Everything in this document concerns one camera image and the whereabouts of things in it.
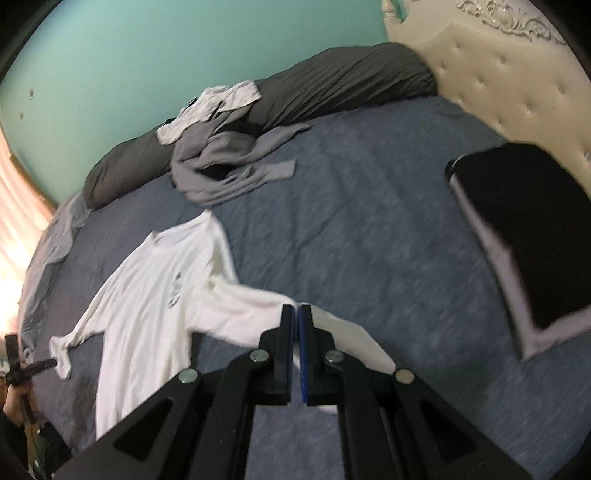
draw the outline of green wall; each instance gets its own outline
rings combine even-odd
[[[62,201],[111,147],[207,86],[383,41],[379,0],[64,0],[2,81],[0,121],[41,189]]]

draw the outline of metal screw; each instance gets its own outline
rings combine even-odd
[[[331,364],[339,364],[345,358],[345,354],[340,350],[329,350],[324,354],[324,358],[326,358],[326,361]]]
[[[405,368],[397,370],[394,374],[394,377],[399,383],[402,383],[404,385],[410,385],[414,382],[414,373]]]
[[[263,350],[262,348],[257,348],[253,350],[249,355],[251,360],[256,364],[261,364],[269,360],[269,352]]]
[[[199,373],[193,368],[185,368],[178,374],[178,379],[181,383],[193,383],[199,378]]]

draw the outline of curtain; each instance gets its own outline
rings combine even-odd
[[[52,208],[17,167],[0,129],[0,338],[17,331],[27,266]]]

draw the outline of shirt logo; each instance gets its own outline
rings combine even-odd
[[[181,282],[181,274],[180,272],[177,273],[177,276],[174,277],[172,289],[170,292],[170,298],[168,299],[168,308],[171,309],[174,307],[181,298],[181,288],[183,288],[183,283]]]

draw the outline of headboard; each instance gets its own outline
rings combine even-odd
[[[591,82],[527,0],[382,1],[389,41],[423,57],[439,93],[506,139],[546,149],[591,197]]]

